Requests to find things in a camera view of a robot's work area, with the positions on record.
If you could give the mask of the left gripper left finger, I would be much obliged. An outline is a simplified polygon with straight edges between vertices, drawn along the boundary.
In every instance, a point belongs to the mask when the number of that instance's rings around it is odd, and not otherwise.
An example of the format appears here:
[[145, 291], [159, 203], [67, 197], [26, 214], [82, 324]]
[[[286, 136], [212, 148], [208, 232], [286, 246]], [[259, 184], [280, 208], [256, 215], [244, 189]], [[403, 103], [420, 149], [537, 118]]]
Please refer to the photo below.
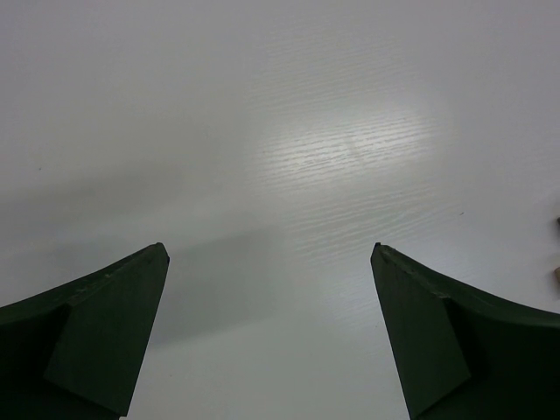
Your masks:
[[2, 307], [1, 417], [126, 417], [169, 263], [155, 243]]

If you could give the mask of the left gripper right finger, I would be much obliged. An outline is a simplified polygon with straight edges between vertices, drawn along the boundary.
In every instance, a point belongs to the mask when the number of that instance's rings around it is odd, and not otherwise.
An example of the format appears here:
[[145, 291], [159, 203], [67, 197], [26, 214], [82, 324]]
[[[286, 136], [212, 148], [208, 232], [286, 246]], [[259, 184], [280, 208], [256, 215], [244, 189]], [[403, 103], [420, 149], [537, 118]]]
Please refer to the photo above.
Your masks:
[[557, 419], [559, 316], [380, 243], [374, 284], [412, 419]]

